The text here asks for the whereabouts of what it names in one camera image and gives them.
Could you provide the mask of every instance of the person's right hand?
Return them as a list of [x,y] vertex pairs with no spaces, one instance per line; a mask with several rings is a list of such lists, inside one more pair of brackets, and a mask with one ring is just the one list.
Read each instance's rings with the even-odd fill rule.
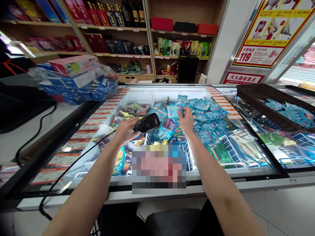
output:
[[181,129],[183,130],[183,133],[185,136],[188,136],[190,133],[193,133],[193,114],[191,113],[190,109],[188,107],[183,108],[183,113],[180,112],[180,110],[177,111],[178,117],[179,117],[179,124]]

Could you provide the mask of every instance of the red and yellow poster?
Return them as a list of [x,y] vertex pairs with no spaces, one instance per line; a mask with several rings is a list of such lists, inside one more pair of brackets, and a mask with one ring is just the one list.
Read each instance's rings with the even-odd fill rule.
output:
[[315,11],[315,0],[263,0],[233,65],[271,68]]

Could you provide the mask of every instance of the sign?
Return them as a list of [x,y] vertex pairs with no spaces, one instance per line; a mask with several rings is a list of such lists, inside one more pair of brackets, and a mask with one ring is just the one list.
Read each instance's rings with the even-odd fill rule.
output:
[[271,68],[314,11],[310,0],[263,0],[233,65]]
[[262,75],[231,73],[228,72],[224,84],[258,84],[263,79]]

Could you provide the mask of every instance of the red sign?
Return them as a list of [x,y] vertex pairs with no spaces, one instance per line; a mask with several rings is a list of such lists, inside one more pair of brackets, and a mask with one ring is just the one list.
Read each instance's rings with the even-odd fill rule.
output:
[[224,84],[258,84],[263,79],[262,75],[228,72]]

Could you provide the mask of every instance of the black basket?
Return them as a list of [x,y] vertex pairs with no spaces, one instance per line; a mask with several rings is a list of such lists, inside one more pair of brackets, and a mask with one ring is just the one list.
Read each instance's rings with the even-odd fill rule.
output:
[[278,89],[275,89],[267,84],[252,84],[252,85],[237,85],[237,96],[247,102],[256,110],[264,114],[268,119],[276,123],[280,128],[289,133],[315,133],[315,128],[305,128],[292,120],[284,117],[277,111],[266,106],[264,103],[257,99],[273,99],[279,103],[285,102],[297,105],[308,110],[315,116],[315,107],[292,97]]

